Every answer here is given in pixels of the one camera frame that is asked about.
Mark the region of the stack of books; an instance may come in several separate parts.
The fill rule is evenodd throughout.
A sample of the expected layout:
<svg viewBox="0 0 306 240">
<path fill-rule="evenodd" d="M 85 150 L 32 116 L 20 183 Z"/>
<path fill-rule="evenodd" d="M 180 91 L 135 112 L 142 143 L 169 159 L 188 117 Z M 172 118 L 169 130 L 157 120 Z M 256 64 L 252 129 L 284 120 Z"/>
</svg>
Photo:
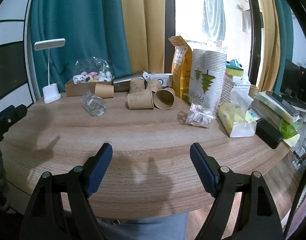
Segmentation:
<svg viewBox="0 0 306 240">
<path fill-rule="evenodd" d="M 283 136 L 283 141 L 289 146 L 294 147 L 300 139 L 298 133 L 300 129 L 300 114 L 297 110 L 290 113 L 283 105 L 266 92 L 258 92 L 252 102 L 252 109 L 262 118 L 274 125 Z"/>
</svg>

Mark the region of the mustard curtain left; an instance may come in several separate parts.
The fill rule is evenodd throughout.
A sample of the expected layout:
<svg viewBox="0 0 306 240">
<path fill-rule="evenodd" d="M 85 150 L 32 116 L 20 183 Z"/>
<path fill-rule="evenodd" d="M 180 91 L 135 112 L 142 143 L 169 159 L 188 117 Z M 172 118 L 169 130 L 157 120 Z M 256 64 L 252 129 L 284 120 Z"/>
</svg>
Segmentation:
<svg viewBox="0 0 306 240">
<path fill-rule="evenodd" d="M 165 0 L 122 0 L 132 71 L 164 72 Z"/>
</svg>

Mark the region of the brown paper cup with writing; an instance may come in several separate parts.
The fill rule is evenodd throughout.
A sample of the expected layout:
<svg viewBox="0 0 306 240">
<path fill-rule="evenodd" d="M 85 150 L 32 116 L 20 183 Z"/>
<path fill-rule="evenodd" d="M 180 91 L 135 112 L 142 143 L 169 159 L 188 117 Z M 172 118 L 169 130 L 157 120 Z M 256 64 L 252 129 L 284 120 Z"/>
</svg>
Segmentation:
<svg viewBox="0 0 306 240">
<path fill-rule="evenodd" d="M 152 91 L 145 89 L 128 94 L 129 109 L 153 109 Z"/>
</svg>

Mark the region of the yellow green sponge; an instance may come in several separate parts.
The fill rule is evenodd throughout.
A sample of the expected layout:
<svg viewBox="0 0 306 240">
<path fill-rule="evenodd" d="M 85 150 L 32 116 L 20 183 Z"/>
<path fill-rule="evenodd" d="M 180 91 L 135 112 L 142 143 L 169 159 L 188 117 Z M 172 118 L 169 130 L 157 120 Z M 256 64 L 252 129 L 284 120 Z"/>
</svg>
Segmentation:
<svg viewBox="0 0 306 240">
<path fill-rule="evenodd" d="M 230 76 L 243 76 L 243 68 L 241 67 L 237 59 L 233 59 L 231 61 L 226 62 L 225 73 Z"/>
</svg>

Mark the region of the white perforated basket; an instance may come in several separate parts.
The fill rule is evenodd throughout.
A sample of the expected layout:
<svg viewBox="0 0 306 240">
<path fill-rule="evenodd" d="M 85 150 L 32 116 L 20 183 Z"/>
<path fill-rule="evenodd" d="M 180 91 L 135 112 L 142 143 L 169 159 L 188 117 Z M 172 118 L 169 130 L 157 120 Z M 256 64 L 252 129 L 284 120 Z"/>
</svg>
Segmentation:
<svg viewBox="0 0 306 240">
<path fill-rule="evenodd" d="M 241 81 L 235 82 L 234 81 L 235 77 L 241 78 Z M 231 91 L 234 88 L 239 89 L 245 94 L 248 94 L 249 89 L 250 89 L 250 82 L 248 81 L 248 78 L 244 76 L 225 75 L 224 80 L 223 80 L 223 88 L 222 88 L 222 93 L 220 97 L 220 103 L 230 103 L 231 102 L 230 95 L 231 95 Z"/>
</svg>

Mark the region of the brown paper cup rear right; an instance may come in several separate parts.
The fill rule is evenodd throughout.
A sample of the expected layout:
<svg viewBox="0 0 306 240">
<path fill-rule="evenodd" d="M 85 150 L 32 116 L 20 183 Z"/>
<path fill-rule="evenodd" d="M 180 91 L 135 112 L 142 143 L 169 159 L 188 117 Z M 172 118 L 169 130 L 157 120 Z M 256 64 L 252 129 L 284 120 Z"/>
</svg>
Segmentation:
<svg viewBox="0 0 306 240">
<path fill-rule="evenodd" d="M 163 89 L 161 83 L 158 80 L 150 80 L 146 84 L 146 89 L 152 91 L 153 93 L 156 93 L 157 91 Z"/>
</svg>

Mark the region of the black case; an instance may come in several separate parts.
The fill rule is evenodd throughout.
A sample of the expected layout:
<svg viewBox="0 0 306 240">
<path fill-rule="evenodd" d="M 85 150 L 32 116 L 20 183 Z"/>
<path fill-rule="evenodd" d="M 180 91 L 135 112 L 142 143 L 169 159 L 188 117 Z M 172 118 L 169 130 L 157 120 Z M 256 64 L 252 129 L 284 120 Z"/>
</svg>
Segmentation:
<svg viewBox="0 0 306 240">
<path fill-rule="evenodd" d="M 272 149 L 276 149 L 283 139 L 281 132 L 265 119 L 256 121 L 255 133 Z"/>
</svg>

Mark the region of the small clear bag of clips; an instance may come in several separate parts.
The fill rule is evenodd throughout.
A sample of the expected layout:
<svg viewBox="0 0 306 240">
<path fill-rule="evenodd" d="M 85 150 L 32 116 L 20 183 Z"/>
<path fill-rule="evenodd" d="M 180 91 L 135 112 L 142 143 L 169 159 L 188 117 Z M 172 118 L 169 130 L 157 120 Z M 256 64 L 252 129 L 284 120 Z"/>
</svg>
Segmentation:
<svg viewBox="0 0 306 240">
<path fill-rule="evenodd" d="M 202 105 L 191 103 L 185 124 L 195 127 L 210 128 L 215 119 L 215 112 Z"/>
</svg>

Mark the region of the teal curtain right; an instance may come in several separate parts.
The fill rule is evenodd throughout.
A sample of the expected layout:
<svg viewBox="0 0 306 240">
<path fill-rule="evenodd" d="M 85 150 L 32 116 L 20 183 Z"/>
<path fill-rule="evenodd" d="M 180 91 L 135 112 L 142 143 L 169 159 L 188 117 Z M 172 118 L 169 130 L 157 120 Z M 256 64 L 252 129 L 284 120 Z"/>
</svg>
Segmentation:
<svg viewBox="0 0 306 240">
<path fill-rule="evenodd" d="M 291 61 L 293 58 L 294 32 L 292 12 L 286 0 L 275 0 L 275 7 L 278 14 L 280 32 L 280 64 L 273 91 L 276 94 L 279 94 L 282 86 L 286 60 Z"/>
</svg>

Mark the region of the brown paper cup open mouth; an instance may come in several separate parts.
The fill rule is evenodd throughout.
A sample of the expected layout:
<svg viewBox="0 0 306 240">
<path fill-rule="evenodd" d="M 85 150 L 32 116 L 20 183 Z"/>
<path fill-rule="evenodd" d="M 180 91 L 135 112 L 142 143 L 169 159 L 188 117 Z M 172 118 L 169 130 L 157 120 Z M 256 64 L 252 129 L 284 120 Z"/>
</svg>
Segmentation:
<svg viewBox="0 0 306 240">
<path fill-rule="evenodd" d="M 153 96 L 154 105 L 158 109 L 169 110 L 175 101 L 175 92 L 172 88 L 167 87 L 157 91 Z"/>
</svg>

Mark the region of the grey trouser leg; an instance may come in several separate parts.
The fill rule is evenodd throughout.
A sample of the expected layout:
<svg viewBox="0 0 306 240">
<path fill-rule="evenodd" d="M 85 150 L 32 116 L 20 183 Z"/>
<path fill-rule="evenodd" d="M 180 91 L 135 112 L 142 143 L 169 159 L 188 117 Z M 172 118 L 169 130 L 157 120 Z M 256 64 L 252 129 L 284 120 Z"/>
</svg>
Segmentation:
<svg viewBox="0 0 306 240">
<path fill-rule="evenodd" d="M 188 213 L 111 224 L 97 219 L 106 239 L 185 239 Z"/>
</svg>

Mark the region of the clear bag of toys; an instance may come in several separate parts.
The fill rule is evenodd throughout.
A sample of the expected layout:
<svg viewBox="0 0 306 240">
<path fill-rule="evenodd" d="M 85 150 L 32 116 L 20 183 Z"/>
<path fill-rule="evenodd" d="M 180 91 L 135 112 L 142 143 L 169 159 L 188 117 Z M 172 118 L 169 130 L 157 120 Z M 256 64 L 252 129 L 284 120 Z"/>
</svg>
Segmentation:
<svg viewBox="0 0 306 240">
<path fill-rule="evenodd" d="M 73 83 L 111 82 L 113 68 L 109 63 L 97 57 L 77 60 L 73 68 Z"/>
</svg>

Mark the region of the black monitor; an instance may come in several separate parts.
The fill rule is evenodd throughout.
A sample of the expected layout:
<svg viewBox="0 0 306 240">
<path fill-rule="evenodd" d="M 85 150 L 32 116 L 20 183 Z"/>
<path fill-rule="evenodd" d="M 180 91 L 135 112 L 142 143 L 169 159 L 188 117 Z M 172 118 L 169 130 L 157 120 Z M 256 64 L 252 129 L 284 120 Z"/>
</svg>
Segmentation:
<svg viewBox="0 0 306 240">
<path fill-rule="evenodd" d="M 291 105 L 306 109 L 306 68 L 286 60 L 280 93 Z"/>
</svg>

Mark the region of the mustard curtain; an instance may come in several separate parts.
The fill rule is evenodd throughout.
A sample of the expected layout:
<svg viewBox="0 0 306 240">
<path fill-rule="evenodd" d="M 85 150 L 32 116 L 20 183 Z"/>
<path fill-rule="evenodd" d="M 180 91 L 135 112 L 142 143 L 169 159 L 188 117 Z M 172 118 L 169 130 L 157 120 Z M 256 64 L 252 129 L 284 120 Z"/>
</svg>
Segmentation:
<svg viewBox="0 0 306 240">
<path fill-rule="evenodd" d="M 263 58 L 260 77 L 257 78 L 259 91 L 272 90 L 280 66 L 280 30 L 275 0 L 259 0 L 263 17 Z"/>
<path fill-rule="evenodd" d="M 132 71 L 164 72 L 165 0 L 122 0 Z"/>
</svg>

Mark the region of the paper cup stack package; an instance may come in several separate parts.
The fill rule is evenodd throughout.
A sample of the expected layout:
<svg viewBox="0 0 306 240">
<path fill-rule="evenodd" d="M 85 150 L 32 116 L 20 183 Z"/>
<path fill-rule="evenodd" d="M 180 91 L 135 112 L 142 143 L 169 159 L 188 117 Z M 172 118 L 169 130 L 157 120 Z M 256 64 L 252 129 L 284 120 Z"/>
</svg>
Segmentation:
<svg viewBox="0 0 306 240">
<path fill-rule="evenodd" d="M 188 100 L 215 111 L 222 94 L 227 54 L 221 50 L 194 49 Z"/>
</svg>

